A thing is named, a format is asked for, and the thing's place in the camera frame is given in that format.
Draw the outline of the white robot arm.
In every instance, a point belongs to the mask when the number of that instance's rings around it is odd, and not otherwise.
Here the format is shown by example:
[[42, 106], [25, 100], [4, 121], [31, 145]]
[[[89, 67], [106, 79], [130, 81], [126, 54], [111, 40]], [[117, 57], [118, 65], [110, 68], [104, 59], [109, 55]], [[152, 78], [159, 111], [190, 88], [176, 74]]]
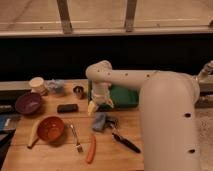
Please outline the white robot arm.
[[213, 73], [213, 60], [198, 75], [159, 70], [114, 70], [103, 60], [86, 69], [92, 82], [88, 113], [112, 105], [109, 87], [139, 93], [144, 171], [201, 171], [195, 104], [200, 86]]

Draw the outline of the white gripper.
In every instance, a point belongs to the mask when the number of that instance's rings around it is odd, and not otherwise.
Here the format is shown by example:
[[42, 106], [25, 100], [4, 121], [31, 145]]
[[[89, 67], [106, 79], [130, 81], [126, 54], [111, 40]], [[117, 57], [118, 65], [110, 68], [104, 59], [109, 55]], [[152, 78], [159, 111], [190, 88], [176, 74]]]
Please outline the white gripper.
[[107, 83], [93, 82], [91, 92], [93, 101], [90, 101], [88, 105], [87, 112], [89, 116], [92, 116], [98, 110], [97, 104], [106, 103], [111, 108], [114, 108], [114, 103], [110, 98], [110, 91]]

